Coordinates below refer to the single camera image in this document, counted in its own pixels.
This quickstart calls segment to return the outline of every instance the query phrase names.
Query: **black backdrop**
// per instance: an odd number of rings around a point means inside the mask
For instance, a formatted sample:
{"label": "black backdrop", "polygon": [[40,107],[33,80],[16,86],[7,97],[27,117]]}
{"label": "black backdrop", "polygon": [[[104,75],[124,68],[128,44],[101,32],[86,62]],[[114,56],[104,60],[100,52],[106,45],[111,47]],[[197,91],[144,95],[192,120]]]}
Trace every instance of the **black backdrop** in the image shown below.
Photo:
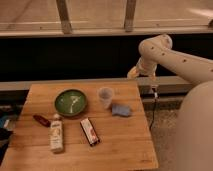
{"label": "black backdrop", "polygon": [[[1,38],[0,81],[126,77],[148,36]],[[213,59],[213,34],[171,35],[173,49]],[[157,75],[173,75],[159,67]]]}

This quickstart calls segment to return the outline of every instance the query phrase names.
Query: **white panel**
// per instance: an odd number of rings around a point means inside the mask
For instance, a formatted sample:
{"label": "white panel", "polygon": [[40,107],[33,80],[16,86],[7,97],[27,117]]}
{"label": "white panel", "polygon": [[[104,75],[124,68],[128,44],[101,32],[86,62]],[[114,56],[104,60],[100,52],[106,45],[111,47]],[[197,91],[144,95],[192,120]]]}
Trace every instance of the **white panel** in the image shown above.
{"label": "white panel", "polygon": [[138,0],[134,27],[208,25],[212,19],[212,0]]}
{"label": "white panel", "polygon": [[72,28],[123,28],[126,0],[67,0]]}
{"label": "white panel", "polygon": [[0,0],[0,30],[55,29],[60,29],[55,0]]}

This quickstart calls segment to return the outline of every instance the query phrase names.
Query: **paper cup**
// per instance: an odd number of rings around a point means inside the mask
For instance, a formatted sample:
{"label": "paper cup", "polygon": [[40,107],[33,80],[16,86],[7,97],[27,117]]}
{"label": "paper cup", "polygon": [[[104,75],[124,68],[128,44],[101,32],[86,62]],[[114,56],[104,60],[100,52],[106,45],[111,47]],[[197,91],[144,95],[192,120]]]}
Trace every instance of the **paper cup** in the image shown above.
{"label": "paper cup", "polygon": [[104,109],[108,109],[112,104],[114,90],[109,87],[102,87],[98,90],[98,98]]}

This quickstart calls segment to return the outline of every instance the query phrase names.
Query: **white robot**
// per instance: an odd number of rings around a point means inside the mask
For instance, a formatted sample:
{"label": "white robot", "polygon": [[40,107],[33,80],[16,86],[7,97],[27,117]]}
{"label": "white robot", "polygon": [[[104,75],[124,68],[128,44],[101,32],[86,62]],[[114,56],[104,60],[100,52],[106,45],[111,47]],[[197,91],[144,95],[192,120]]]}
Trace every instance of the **white robot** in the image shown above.
{"label": "white robot", "polygon": [[195,87],[184,98],[178,115],[174,171],[213,170],[213,60],[171,50],[172,39],[160,35],[139,45],[141,58],[128,78],[155,77],[157,64]]}

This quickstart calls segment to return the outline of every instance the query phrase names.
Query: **cable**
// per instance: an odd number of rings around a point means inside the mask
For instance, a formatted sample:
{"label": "cable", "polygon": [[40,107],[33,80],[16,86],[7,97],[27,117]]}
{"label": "cable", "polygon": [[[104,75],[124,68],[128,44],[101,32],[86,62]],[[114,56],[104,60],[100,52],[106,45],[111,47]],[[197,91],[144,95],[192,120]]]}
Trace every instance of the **cable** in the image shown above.
{"label": "cable", "polygon": [[155,109],[156,109],[156,106],[157,106],[157,100],[158,100],[158,93],[157,93],[157,88],[152,88],[153,92],[154,92],[154,105],[153,105],[153,109],[152,109],[152,121],[149,125],[149,130],[151,131],[152,130],[152,125],[154,124],[155,122]]}

